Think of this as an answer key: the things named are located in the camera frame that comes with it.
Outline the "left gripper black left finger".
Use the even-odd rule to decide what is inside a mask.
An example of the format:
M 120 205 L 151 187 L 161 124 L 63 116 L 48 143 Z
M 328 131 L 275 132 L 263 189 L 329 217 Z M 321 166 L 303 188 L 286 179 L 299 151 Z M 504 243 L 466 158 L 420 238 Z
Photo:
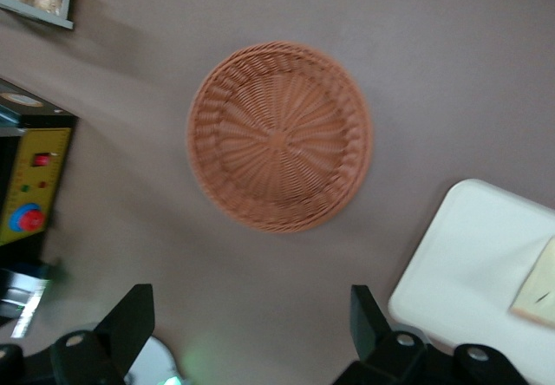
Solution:
M 137 284 L 92 330 L 71 331 L 31 356 L 3 343 L 1 383 L 123 384 L 153 329 L 153 286 Z

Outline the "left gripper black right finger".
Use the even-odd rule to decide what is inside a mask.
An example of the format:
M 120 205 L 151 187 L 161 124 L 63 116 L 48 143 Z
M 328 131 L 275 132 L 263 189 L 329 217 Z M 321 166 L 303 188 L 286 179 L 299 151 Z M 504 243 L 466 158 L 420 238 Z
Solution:
M 527 384 L 498 350 L 463 343 L 448 355 L 413 328 L 393 329 L 366 285 L 350 290 L 349 327 L 358 359 L 336 384 Z

